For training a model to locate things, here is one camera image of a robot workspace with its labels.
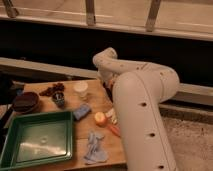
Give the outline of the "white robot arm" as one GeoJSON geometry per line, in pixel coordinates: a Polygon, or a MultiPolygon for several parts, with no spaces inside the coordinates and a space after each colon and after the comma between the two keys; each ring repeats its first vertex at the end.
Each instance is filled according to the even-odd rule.
{"type": "Polygon", "coordinates": [[[119,60],[113,48],[93,57],[101,79],[115,79],[113,106],[128,171],[179,171],[159,111],[180,81],[176,71],[152,62],[119,60]]]}

